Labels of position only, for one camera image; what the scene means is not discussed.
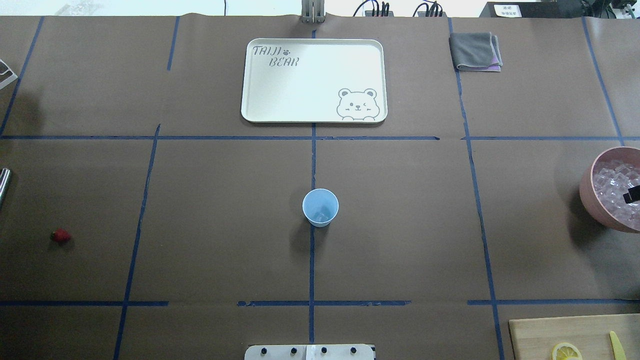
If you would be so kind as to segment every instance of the blue cup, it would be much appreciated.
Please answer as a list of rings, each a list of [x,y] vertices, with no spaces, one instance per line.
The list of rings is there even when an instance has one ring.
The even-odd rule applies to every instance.
[[[327,189],[311,190],[302,200],[302,212],[315,227],[324,227],[338,214],[338,198]]]

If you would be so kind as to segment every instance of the yellow knife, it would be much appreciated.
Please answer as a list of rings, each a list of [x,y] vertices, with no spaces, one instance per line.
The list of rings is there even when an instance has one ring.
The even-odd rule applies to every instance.
[[[616,335],[614,331],[610,331],[609,337],[611,338],[611,347],[613,348],[613,358],[615,358],[615,360],[627,360],[625,349],[622,348],[618,335]]]

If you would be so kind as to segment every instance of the red strawberry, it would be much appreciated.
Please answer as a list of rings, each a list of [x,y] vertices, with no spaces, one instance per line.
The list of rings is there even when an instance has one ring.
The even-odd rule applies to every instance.
[[[58,230],[51,233],[50,239],[56,243],[66,243],[71,240],[71,235],[66,230],[58,228]]]

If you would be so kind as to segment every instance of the cartoon bear face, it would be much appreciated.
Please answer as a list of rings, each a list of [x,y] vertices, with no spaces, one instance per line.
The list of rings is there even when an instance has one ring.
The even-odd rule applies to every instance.
[[[376,91],[373,89],[367,89],[363,92],[342,89],[338,95],[340,96],[340,104],[337,111],[343,120],[373,121],[380,113],[380,108],[376,104]]]

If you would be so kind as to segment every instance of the lemon slice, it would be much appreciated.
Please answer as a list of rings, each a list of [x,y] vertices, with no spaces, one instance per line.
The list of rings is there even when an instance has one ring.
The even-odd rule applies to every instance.
[[[582,354],[573,344],[560,343],[551,350],[551,360],[582,360]]]

